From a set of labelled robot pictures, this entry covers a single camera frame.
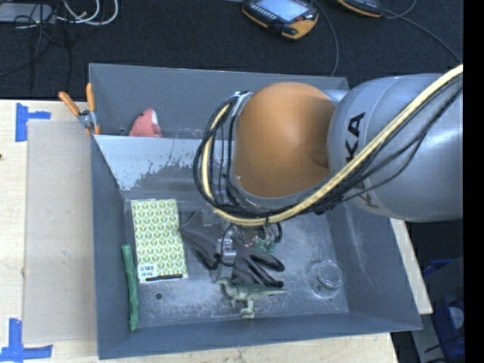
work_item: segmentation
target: barcode label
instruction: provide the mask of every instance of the barcode label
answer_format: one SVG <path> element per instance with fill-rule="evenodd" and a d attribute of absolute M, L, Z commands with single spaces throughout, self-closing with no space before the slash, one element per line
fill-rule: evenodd
<path fill-rule="evenodd" d="M 145 278 L 151 278 L 157 276 L 156 265 L 139 265 L 138 266 L 138 277 L 140 280 Z"/>

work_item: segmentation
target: wooden table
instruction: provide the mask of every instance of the wooden table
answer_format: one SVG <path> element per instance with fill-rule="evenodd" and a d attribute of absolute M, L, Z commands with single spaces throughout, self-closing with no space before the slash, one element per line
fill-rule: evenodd
<path fill-rule="evenodd" d="M 14 101 L 0 100 L 0 223 L 2 245 L 0 246 L 0 346 L 8 340 L 8 319 L 23 316 L 23 267 L 26 225 L 27 146 L 28 141 L 15 142 L 15 107 L 21 102 L 29 111 L 47 110 L 51 120 L 74 120 L 75 117 L 60 101 Z M 78 103 L 81 109 L 87 104 Z M 91 203 L 80 200 L 79 203 Z M 396 233 L 396 243 L 402 252 L 419 313 L 429 314 L 432 306 L 428 299 L 420 269 L 414 255 L 405 223 L 391 219 Z M 44 361 L 98 361 L 95 340 L 52 340 L 54 352 Z M 159 356 L 119 359 L 120 361 L 159 361 Z M 338 363 L 390 363 L 397 362 L 389 334 L 336 337 L 295 343 L 278 343 L 264 346 L 185 352 L 163 355 L 166 363 L 190 362 L 338 362 Z"/>

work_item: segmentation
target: gray bin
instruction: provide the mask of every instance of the gray bin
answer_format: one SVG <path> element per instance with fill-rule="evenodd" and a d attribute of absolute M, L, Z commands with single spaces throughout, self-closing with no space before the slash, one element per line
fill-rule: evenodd
<path fill-rule="evenodd" d="M 321 90 L 348 90 L 342 78 L 89 66 L 103 131 L 92 138 L 99 358 L 421 329 L 389 220 L 343 203 L 321 216 L 306 214 L 282 223 L 284 238 L 275 255 L 286 266 L 278 277 L 288 293 L 257 300 L 253 320 L 240 319 L 222 288 L 186 247 L 188 278 L 139 284 L 138 329 L 130 331 L 121 252 L 124 243 L 135 248 L 130 201 L 174 197 L 181 217 L 203 208 L 191 168 L 180 160 L 193 155 L 212 112 L 235 91 L 254 92 L 287 80 Z M 147 107 L 157 111 L 163 138 L 127 137 L 136 116 Z M 321 298 L 312 292 L 308 270 L 327 257 L 343 265 L 346 282 L 331 297 Z M 157 299 L 157 293 L 163 298 Z"/>

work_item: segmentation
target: clear glass cup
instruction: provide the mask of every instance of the clear glass cup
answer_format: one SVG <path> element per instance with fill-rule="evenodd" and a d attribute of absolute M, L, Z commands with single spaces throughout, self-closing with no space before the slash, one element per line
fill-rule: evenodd
<path fill-rule="evenodd" d="M 309 283 L 315 294 L 332 297 L 345 283 L 346 273 L 335 259 L 315 262 L 309 269 Z"/>

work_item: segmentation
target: black carpet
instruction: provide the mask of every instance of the black carpet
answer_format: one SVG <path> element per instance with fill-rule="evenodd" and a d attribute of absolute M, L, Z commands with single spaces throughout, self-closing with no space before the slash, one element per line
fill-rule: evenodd
<path fill-rule="evenodd" d="M 15 1 L 49 4 L 65 15 L 60 0 Z M 75 12 L 94 7 L 92 0 L 68 1 Z M 413 1 L 380 3 L 399 14 Z M 334 75 L 354 87 L 384 76 L 444 73 L 463 60 L 464 0 L 417 0 L 395 19 L 358 16 L 334 0 L 315 2 L 322 10 L 315 28 L 292 42 L 248 20 L 240 3 L 219 0 L 119 0 L 119 16 L 107 26 L 58 21 L 40 31 L 3 23 L 0 98 L 55 100 L 62 90 L 84 101 L 92 62 L 316 76 L 331 75 L 337 62 Z M 105 17 L 112 10 L 105 0 Z M 462 221 L 409 228 L 422 268 L 463 252 Z M 394 342 L 401 361 L 417 361 L 408 334 Z"/>

